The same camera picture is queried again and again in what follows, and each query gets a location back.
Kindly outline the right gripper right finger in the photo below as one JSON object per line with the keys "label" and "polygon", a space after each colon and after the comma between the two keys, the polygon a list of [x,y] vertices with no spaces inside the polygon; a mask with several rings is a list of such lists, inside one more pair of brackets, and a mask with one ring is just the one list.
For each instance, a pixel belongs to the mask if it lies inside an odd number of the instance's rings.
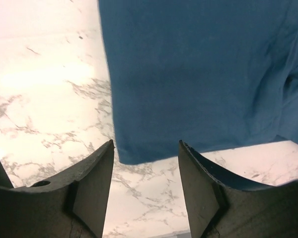
{"label": "right gripper right finger", "polygon": [[239,176],[183,141],[178,162],[194,238],[298,238],[298,180],[271,186]]}

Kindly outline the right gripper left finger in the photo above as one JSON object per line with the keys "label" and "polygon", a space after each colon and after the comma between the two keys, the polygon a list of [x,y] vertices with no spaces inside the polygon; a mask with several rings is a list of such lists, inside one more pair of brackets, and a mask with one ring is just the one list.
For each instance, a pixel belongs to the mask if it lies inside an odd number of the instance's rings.
{"label": "right gripper left finger", "polygon": [[109,140],[32,186],[0,186],[0,238],[102,237],[113,164]]}

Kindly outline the blue t shirt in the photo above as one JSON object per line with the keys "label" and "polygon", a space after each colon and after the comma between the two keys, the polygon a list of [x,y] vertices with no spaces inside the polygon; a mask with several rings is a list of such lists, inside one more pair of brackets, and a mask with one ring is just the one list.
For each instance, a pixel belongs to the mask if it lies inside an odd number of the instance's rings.
{"label": "blue t shirt", "polygon": [[101,0],[123,164],[298,144],[298,0]]}

